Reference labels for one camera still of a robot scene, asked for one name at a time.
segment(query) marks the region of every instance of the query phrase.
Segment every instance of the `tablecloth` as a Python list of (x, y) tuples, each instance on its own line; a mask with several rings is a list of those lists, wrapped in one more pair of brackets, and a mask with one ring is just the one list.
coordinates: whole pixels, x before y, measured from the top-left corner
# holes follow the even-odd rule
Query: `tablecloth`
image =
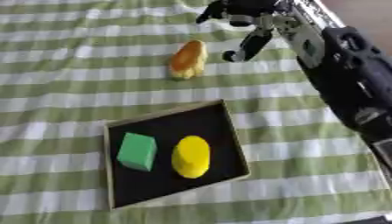
[[(364, 143), (319, 99), (277, 35), (226, 63), (252, 27), (195, 25), (208, 1), (0, 1), (0, 222), (334, 223), (391, 210)], [(204, 75), (168, 78), (186, 41)], [(106, 122), (225, 99), (249, 178), (110, 212)]]

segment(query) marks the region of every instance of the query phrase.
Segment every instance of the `yellow cylinder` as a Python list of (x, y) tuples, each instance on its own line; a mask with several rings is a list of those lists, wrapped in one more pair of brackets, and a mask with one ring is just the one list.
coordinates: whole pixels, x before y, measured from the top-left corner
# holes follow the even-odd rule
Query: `yellow cylinder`
[(199, 136), (186, 136), (174, 148), (171, 165), (184, 178), (201, 177), (210, 166), (210, 147)]

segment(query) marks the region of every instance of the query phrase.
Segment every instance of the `robotic hand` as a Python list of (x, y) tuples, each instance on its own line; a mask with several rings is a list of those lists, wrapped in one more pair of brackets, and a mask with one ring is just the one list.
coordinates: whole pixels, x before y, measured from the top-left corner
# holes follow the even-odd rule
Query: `robotic hand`
[(379, 48), (320, 0), (217, 0), (196, 22), (209, 18), (255, 26), (239, 51), (223, 53), (232, 62), (251, 60), (277, 30), (321, 98), (361, 134), (392, 177), (392, 65)]

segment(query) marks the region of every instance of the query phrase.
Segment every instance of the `green block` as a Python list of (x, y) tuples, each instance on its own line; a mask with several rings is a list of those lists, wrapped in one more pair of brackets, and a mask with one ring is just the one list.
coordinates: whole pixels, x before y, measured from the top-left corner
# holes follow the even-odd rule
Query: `green block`
[(126, 133), (117, 160), (123, 165), (140, 171), (150, 171), (157, 145), (151, 136)]

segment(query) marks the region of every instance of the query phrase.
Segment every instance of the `black tray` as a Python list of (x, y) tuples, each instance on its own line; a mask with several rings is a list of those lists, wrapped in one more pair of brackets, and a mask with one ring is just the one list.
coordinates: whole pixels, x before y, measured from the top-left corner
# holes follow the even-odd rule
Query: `black tray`
[[(157, 155), (151, 171), (137, 171), (116, 160), (126, 132), (155, 137)], [(196, 135), (211, 147), (210, 168), (200, 178), (180, 177), (172, 169), (173, 147)], [(109, 204), (124, 207), (249, 175), (223, 101), (202, 103), (111, 123), (105, 129)]]

